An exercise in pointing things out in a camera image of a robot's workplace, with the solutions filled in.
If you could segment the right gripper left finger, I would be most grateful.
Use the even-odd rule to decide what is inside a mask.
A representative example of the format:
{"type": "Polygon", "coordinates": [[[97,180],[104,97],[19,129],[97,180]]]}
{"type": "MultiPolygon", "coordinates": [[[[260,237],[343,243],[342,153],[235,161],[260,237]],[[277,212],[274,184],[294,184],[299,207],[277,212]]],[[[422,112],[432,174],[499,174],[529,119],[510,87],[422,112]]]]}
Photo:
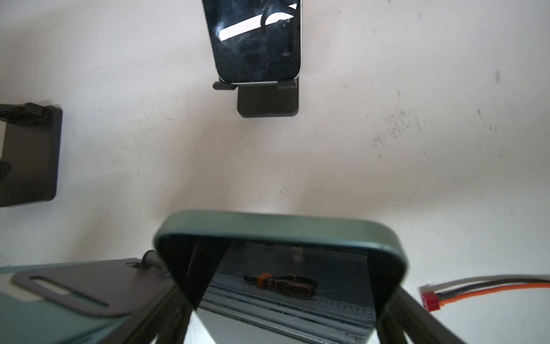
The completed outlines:
{"type": "Polygon", "coordinates": [[[101,343],[182,343],[193,308],[174,282],[161,291],[101,343]]]}

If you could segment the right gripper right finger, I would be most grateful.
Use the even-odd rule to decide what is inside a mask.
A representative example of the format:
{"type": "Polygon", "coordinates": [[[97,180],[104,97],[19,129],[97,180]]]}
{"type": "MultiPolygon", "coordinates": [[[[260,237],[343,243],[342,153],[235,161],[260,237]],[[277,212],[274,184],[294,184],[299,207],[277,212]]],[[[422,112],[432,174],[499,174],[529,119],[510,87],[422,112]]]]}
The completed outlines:
{"type": "Polygon", "coordinates": [[[377,323],[380,343],[464,344],[404,289],[398,288],[377,323]]]}

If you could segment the green phone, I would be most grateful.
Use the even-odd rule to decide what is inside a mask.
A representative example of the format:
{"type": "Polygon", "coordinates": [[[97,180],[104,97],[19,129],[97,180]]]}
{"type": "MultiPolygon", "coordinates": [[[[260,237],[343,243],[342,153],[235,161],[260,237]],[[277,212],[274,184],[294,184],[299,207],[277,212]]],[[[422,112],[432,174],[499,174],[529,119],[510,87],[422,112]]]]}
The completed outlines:
{"type": "Polygon", "coordinates": [[[40,267],[80,263],[1,268],[2,343],[101,343],[132,314],[119,318],[98,318],[64,308],[16,286],[17,272],[40,267]]]}
{"type": "Polygon", "coordinates": [[[356,219],[187,210],[153,243],[218,342],[366,343],[408,268],[356,219]]]}

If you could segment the silver phone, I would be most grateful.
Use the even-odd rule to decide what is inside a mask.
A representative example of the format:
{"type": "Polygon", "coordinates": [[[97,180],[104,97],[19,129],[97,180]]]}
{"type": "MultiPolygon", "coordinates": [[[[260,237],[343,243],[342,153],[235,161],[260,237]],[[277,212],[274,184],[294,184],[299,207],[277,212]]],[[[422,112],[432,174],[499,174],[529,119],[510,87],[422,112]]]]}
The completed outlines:
{"type": "Polygon", "coordinates": [[[230,84],[295,80],[302,69],[302,2],[203,1],[216,70],[230,84]]]}

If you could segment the black rectangular stand left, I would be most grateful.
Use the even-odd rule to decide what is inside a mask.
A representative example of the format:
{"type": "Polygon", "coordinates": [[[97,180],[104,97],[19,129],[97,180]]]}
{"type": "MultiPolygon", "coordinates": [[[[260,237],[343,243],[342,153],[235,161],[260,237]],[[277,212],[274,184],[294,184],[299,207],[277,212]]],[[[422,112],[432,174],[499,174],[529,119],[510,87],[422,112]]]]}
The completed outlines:
{"type": "Polygon", "coordinates": [[[34,103],[1,105],[1,207],[49,202],[57,194],[63,111],[34,103]]]}

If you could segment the black rectangular stand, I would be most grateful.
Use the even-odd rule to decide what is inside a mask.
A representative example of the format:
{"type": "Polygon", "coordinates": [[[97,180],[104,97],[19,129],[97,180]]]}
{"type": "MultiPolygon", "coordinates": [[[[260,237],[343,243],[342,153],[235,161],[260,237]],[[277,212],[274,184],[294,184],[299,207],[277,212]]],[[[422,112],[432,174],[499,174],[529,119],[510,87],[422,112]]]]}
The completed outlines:
{"type": "Polygon", "coordinates": [[[299,112],[299,79],[277,83],[213,83],[214,90],[238,90],[237,110],[243,118],[292,117],[299,112]]]}
{"type": "Polygon", "coordinates": [[[57,194],[63,111],[34,103],[1,105],[1,207],[49,202],[57,194]]]}

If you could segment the black rectangular stand back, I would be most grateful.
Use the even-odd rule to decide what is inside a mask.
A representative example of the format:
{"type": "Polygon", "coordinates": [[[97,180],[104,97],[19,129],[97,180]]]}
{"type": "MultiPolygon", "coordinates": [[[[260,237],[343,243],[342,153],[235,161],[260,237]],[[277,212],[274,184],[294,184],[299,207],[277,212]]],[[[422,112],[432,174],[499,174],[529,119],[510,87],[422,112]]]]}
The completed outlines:
{"type": "Polygon", "coordinates": [[[299,112],[299,79],[277,83],[213,83],[214,90],[238,90],[237,110],[243,118],[292,117],[299,112]]]}

